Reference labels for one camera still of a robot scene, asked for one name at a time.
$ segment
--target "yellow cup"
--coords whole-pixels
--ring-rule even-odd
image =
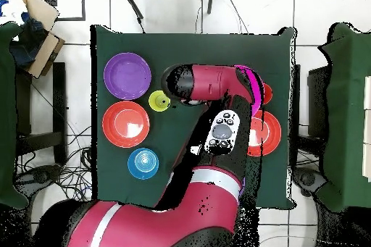
[[[154,91],[149,97],[149,106],[156,112],[163,112],[170,106],[170,99],[163,91]]]

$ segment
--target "green cloth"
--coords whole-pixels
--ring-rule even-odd
[[[22,32],[13,22],[0,25],[0,203],[23,209],[25,196],[13,186],[17,144],[17,112],[15,100],[15,63],[9,52],[10,41]]]
[[[280,145],[262,160],[257,206],[291,209],[293,204],[286,198],[286,175],[290,45],[294,35],[293,28],[286,28],[280,35],[123,34],[97,25],[98,198],[154,206],[164,191],[174,161],[201,114],[201,106],[187,107],[175,102],[164,112],[154,112],[149,107],[149,95],[161,89],[160,78],[167,67],[173,64],[242,64],[257,71],[272,87],[273,98],[266,110],[277,117],[282,127]],[[147,138],[133,148],[112,145],[101,128],[105,111],[119,101],[104,84],[104,67],[114,55],[122,52],[143,57],[152,74],[148,91],[134,101],[147,111],[150,131]],[[152,149],[159,157],[159,171],[148,180],[135,179],[127,166],[130,154],[142,147]],[[246,181],[254,183],[259,177],[259,158],[250,158],[247,163]]]
[[[371,208],[371,183],[362,176],[364,79],[371,75],[371,35],[339,23],[330,43],[321,48],[332,66],[326,93],[329,137],[323,159],[330,182],[317,196],[333,212],[348,206]]]

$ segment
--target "white box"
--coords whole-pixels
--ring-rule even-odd
[[[363,144],[362,176],[371,179],[371,145]]]
[[[371,77],[364,80],[364,109],[371,109]]]
[[[364,111],[363,143],[371,145],[371,110]]]

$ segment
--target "purple plate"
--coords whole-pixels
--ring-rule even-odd
[[[112,57],[104,68],[104,83],[119,99],[137,99],[149,88],[151,70],[139,55],[120,53]]]

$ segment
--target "tiled floor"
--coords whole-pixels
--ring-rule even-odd
[[[147,33],[200,33],[201,15],[196,25],[200,0],[135,0],[144,15]],[[81,5],[81,0],[59,0],[60,4]],[[294,26],[296,63],[301,65],[300,133],[306,134],[308,124],[307,74],[327,64],[317,46],[326,42],[328,29],[334,22],[351,22],[362,31],[371,29],[371,0],[233,0],[249,33],[274,34],[282,27]],[[115,31],[141,33],[136,16],[126,0],[85,0],[86,21],[56,22],[53,32],[66,40],[57,61],[66,63],[67,118],[70,140],[91,125],[91,58],[90,24],[106,25]],[[203,33],[239,33],[240,25],[229,0],[214,0],[208,15],[204,0]],[[52,100],[52,76],[33,80],[34,85]],[[37,91],[32,94],[32,126],[34,133],[51,130],[52,110]],[[91,130],[79,137],[81,146],[90,146]],[[77,149],[74,142],[69,151]],[[52,164],[51,149],[38,151],[32,165]],[[291,195],[296,208],[291,211],[261,209],[259,234],[261,247],[314,247],[317,232],[317,212],[314,202],[304,198],[293,185]],[[33,229],[41,215],[55,202],[64,198],[59,187],[51,186],[40,192],[34,203]]]

